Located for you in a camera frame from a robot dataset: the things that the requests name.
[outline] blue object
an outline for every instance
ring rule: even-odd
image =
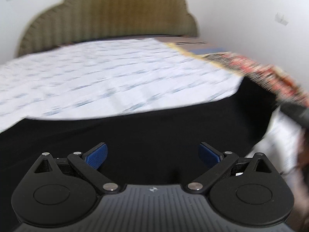
[[[212,168],[214,165],[221,161],[219,155],[212,152],[208,147],[200,144],[198,148],[198,156],[200,160],[208,167]]]
[[[86,155],[85,162],[97,170],[107,158],[107,145],[103,143],[102,145],[91,149],[89,152],[90,154]]]

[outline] bed frame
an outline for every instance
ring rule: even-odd
[[[18,56],[63,44],[133,35],[198,34],[185,0],[65,0],[32,22]]]

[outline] mattress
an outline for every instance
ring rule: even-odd
[[[242,79],[153,38],[28,55],[0,66],[0,78],[0,131],[25,117],[78,120],[217,101]]]

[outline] ribbed plastic surface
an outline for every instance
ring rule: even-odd
[[[87,218],[67,227],[45,229],[21,225],[16,232],[292,232],[285,224],[247,228],[217,215],[204,196],[185,193],[179,185],[128,185],[106,195]]]
[[[104,144],[96,149],[93,153],[88,155],[85,159],[86,163],[97,170],[102,163],[106,160],[108,153],[107,145]]]

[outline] bed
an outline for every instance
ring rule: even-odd
[[[252,150],[277,95],[222,69],[208,55],[225,50],[197,36],[185,0],[65,0],[31,23],[0,67],[3,231],[17,223],[10,195],[42,152],[103,141],[99,170],[114,181],[186,184],[207,170],[201,141]]]

